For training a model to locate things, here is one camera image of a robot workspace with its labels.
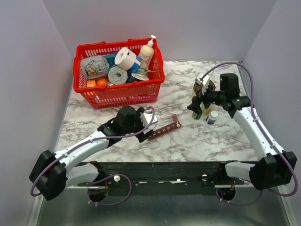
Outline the red weekly pill organizer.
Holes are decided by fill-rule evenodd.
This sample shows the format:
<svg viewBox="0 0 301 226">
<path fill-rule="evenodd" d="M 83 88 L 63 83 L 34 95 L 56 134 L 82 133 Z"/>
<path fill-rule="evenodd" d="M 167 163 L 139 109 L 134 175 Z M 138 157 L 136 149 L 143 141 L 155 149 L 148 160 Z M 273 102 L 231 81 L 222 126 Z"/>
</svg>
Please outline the red weekly pill organizer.
<svg viewBox="0 0 301 226">
<path fill-rule="evenodd" d="M 155 130 L 154 133 L 150 137 L 148 137 L 148 140 L 149 141 L 154 140 L 158 137 L 161 137 L 165 134 L 168 134 L 174 130 L 179 129 L 182 126 L 176 114 L 171 115 L 171 118 L 173 120 L 172 123 Z"/>
</svg>

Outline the green pill bottle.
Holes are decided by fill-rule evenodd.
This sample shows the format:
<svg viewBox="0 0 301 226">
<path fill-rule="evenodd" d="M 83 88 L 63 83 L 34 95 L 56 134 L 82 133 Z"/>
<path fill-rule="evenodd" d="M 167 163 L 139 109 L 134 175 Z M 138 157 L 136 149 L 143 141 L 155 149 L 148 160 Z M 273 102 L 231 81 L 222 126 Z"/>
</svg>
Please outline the green pill bottle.
<svg viewBox="0 0 301 226">
<path fill-rule="evenodd" d="M 202 105 L 199 105 L 198 111 L 192 113 L 192 118 L 194 120 L 199 120 L 201 118 L 201 116 L 202 116 L 202 113 L 203 113 L 203 111 L 202 111 Z"/>
</svg>

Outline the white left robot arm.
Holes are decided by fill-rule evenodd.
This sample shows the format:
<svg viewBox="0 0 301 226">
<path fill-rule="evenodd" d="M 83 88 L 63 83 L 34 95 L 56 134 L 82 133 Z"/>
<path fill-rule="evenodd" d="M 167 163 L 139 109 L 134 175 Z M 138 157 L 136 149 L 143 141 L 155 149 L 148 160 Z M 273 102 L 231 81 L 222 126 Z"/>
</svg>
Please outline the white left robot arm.
<svg viewBox="0 0 301 226">
<path fill-rule="evenodd" d="M 30 175 L 32 182 L 30 195 L 42 195 L 52 200 L 69 187 L 87 182 L 99 186 L 104 182 L 104 174 L 91 163 L 79 164 L 91 155 L 105 150 L 124 138 L 136 137 L 140 143 L 153 135 L 148 128 L 156 123 L 157 117 L 152 106 L 134 109 L 123 106 L 115 117 L 100 125 L 82 141 L 61 151 L 43 151 Z"/>
</svg>

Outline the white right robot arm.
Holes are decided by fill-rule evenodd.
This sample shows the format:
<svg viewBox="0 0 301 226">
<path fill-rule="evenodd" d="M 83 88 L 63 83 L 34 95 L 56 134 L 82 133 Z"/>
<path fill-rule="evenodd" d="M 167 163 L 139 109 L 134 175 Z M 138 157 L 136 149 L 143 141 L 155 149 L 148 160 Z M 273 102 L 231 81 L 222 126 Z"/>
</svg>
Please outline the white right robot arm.
<svg viewBox="0 0 301 226">
<path fill-rule="evenodd" d="M 291 171 L 297 158 L 293 152 L 286 152 L 279 145 L 260 121 L 256 109 L 251 107 L 247 96 L 240 95 L 238 76 L 234 73 L 220 75 L 220 89 L 215 90 L 209 75 L 198 74 L 195 78 L 196 95 L 187 107 L 201 115 L 210 105 L 221 106 L 241 127 L 255 150 L 258 161 L 245 163 L 229 161 L 222 170 L 217 171 L 217 181 L 223 185 L 233 178 L 252 183 L 257 190 L 270 189 L 289 184 Z"/>
</svg>

